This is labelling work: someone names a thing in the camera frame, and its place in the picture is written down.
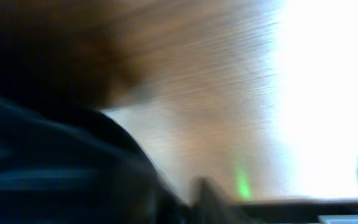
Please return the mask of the black garment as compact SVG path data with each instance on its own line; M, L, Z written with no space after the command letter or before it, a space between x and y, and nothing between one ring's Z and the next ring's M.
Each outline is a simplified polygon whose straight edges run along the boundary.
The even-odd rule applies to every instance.
M0 223L188 223L102 110L140 76L102 1L0 1Z

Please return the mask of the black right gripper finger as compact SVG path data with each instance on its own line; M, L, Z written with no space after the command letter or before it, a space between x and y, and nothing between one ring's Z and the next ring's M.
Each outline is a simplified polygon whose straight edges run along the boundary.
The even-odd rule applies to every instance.
M244 215L224 199L221 191L210 179L196 181L196 201L191 209L190 224L241 224Z

